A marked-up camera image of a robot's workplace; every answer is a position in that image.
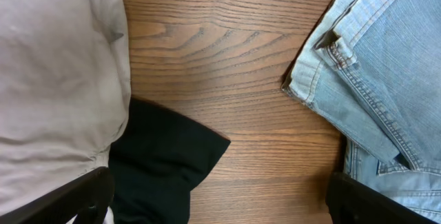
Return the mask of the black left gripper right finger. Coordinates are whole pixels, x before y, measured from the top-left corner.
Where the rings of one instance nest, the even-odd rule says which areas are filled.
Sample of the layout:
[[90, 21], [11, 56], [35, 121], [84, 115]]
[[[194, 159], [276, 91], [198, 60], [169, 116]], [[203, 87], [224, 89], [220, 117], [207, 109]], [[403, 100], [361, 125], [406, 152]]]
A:
[[325, 203], [333, 224], [435, 224], [341, 172], [331, 175]]

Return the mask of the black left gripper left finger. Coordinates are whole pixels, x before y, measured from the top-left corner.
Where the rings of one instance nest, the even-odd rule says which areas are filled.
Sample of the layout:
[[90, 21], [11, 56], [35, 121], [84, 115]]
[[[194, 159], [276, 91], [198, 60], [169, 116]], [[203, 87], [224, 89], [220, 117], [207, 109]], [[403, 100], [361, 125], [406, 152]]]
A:
[[114, 197], [110, 169], [95, 170], [1, 216], [7, 224], [103, 223]]

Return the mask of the light blue denim shorts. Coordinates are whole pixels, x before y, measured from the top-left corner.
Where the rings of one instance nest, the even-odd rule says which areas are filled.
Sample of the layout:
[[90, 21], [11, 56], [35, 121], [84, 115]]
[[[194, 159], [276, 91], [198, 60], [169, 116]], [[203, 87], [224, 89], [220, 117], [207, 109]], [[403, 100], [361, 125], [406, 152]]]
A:
[[332, 0], [282, 89], [346, 136], [345, 174], [440, 222], [440, 0]]

